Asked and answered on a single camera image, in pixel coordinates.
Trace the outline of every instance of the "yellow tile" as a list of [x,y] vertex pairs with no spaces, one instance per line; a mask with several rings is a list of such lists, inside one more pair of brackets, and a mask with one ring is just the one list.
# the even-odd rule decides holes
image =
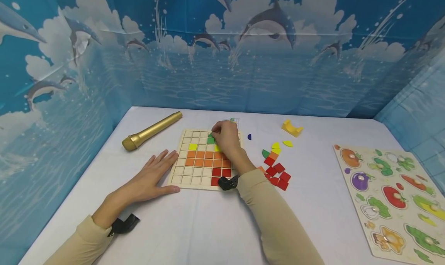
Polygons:
[[189,150],[196,150],[197,149],[197,144],[190,144],[189,145]]

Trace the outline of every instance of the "white tablecloth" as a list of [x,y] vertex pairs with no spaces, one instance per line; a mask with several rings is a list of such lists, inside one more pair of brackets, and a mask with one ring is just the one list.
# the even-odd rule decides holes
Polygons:
[[[111,134],[61,207],[38,236],[20,265],[42,264],[92,214],[105,196],[136,174],[152,154],[174,150],[184,128],[210,129],[216,121],[240,118],[244,148],[255,165],[263,164],[262,149],[281,143],[278,162],[292,175],[286,192],[279,190],[301,221],[326,265],[396,265],[373,257],[364,238],[334,144],[401,149],[380,122],[368,119],[284,116],[204,110],[180,110],[183,118],[127,153],[121,141],[178,111],[132,107]],[[298,138],[281,130],[285,119],[304,127]],[[135,229],[112,242],[99,265],[267,264],[257,226],[236,192],[182,189],[129,213],[141,219]]]

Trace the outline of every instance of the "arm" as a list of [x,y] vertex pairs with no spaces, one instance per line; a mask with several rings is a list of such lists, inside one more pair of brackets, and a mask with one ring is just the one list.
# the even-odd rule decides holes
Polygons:
[[232,161],[240,177],[238,191],[261,232],[263,251],[271,265],[324,265],[286,201],[256,169],[238,142],[235,123],[220,121],[212,129],[218,146]]
[[130,204],[150,200],[160,195],[179,192],[179,187],[158,187],[156,184],[178,159],[173,151],[152,156],[141,171],[128,183],[109,194],[92,216],[87,216],[76,232],[61,245],[44,265],[91,265],[110,244],[114,233],[111,224]]

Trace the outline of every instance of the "beige sleeve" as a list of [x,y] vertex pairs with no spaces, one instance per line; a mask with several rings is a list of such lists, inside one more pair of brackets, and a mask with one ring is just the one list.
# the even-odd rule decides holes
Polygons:
[[110,244],[110,232],[111,227],[102,229],[88,216],[44,265],[91,265]]
[[243,174],[237,189],[260,227],[270,265],[324,265],[301,223],[260,169]]

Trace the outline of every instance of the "wooden grid board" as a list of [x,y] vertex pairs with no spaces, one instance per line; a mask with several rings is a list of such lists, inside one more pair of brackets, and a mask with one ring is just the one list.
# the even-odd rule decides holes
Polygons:
[[445,264],[445,198],[413,154],[334,149],[372,255]]
[[[211,131],[186,129],[179,140],[178,160],[170,171],[168,184],[184,189],[222,191],[218,179],[237,175],[232,163],[220,152]],[[238,139],[243,147],[241,133]]]

